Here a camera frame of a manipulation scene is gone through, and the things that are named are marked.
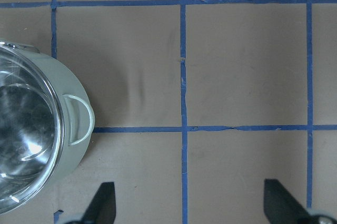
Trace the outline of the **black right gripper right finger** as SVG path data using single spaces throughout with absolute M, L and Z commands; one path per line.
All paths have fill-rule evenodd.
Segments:
M 264 214 L 272 224 L 311 222 L 311 215 L 277 179 L 264 180 Z

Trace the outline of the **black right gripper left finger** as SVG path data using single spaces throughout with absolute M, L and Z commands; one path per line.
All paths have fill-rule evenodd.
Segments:
M 104 182 L 86 208 L 81 223 L 114 223 L 116 219 L 116 198 L 113 182 Z

